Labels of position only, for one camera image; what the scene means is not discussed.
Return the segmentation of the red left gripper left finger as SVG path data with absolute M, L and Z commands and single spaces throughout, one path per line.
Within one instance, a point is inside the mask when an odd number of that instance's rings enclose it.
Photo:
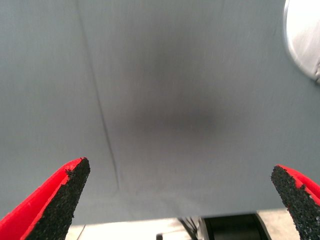
M 0 221 L 0 238 L 64 240 L 90 171 L 85 157 L 61 166 Z

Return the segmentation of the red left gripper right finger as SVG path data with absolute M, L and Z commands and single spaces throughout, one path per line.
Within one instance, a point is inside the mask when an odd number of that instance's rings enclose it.
M 301 172 L 276 165 L 271 181 L 287 208 L 301 240 L 320 238 L 320 185 Z

